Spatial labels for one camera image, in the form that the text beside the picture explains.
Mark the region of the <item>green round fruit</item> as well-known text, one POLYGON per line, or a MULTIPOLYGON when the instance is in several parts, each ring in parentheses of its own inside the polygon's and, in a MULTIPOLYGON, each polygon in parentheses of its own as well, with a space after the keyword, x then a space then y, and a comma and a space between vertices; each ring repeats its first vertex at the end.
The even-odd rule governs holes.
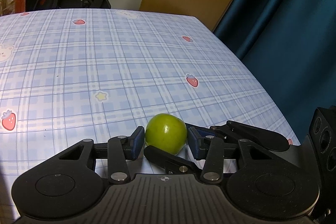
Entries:
POLYGON ((145 129, 146 145, 152 145, 172 155, 177 155, 187 141, 184 121, 170 114, 157 114, 145 129))

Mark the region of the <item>blue plaid tablecloth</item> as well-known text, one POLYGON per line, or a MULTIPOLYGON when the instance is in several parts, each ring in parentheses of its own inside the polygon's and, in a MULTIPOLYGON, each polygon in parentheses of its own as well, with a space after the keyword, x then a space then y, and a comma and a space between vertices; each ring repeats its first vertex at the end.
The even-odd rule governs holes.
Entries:
POLYGON ((82 139, 130 135, 159 113, 232 120, 299 140, 246 66, 197 18, 68 9, 1 17, 1 223, 15 179, 82 139))

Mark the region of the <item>blue curtain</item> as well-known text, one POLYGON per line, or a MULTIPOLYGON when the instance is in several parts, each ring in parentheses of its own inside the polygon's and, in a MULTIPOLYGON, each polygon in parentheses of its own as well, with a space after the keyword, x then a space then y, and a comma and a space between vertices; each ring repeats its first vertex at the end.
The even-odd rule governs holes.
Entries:
POLYGON ((243 62, 303 140, 335 104, 335 0, 233 0, 214 34, 243 62))

